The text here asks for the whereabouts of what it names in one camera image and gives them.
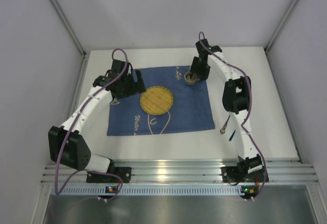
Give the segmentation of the small beige cup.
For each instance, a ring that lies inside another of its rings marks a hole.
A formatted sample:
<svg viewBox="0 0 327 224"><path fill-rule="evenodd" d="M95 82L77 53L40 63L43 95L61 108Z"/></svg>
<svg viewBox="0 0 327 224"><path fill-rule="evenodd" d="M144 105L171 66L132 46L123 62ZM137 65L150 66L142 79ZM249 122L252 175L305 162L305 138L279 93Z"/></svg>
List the small beige cup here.
<svg viewBox="0 0 327 224"><path fill-rule="evenodd" d="M187 85L194 85L197 83L197 75L188 71L184 75L184 80Z"/></svg>

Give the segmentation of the round yellow woven plate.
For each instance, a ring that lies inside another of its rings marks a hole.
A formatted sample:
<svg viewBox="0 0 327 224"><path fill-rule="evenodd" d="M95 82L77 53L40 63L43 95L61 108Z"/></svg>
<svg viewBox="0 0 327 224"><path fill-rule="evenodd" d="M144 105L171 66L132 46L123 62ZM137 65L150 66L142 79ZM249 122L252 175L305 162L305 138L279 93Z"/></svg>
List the round yellow woven plate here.
<svg viewBox="0 0 327 224"><path fill-rule="evenodd" d="M163 115L172 108L172 92L163 86L149 87L139 98L141 108L149 115Z"/></svg>

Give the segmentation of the dark metallic fork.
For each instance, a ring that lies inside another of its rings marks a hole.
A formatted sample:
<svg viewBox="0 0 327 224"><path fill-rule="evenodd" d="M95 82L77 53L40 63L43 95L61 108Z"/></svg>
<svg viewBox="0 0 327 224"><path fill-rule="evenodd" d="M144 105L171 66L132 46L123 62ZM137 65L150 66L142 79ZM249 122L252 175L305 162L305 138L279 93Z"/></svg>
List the dark metallic fork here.
<svg viewBox="0 0 327 224"><path fill-rule="evenodd" d="M228 125L228 122L229 122L229 119L230 119L230 115L228 116L226 122L224 123L224 125L223 125L222 128L220 129L220 134L224 134L224 133L225 133L226 128L227 128L227 125Z"/></svg>

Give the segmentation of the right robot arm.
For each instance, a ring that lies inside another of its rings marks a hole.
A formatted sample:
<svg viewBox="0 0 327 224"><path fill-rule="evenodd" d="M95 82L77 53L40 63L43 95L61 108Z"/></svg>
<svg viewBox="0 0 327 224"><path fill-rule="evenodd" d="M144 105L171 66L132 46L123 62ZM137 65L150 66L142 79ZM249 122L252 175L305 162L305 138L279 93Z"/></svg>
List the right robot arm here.
<svg viewBox="0 0 327 224"><path fill-rule="evenodd" d="M208 79L211 71L224 83L222 105L233 120L235 132L239 136L242 151L238 155L239 172L247 175L261 170L264 166L256 148L249 116L252 108L251 79L241 68L229 64L219 46L212 46L207 39L196 42L198 56L193 58L190 71L184 75L191 84Z"/></svg>

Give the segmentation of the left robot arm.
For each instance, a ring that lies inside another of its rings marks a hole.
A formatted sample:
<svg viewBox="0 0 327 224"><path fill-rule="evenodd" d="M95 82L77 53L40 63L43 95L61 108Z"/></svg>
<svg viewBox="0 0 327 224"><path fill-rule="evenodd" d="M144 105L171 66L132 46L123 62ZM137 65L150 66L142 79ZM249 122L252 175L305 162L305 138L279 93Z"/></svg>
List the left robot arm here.
<svg viewBox="0 0 327 224"><path fill-rule="evenodd" d="M146 91L143 76L131 63L114 59L111 69L98 76L87 97L59 127L48 132L51 160L78 171L109 173L113 161L92 153L86 140L93 123L114 99L123 99Z"/></svg>

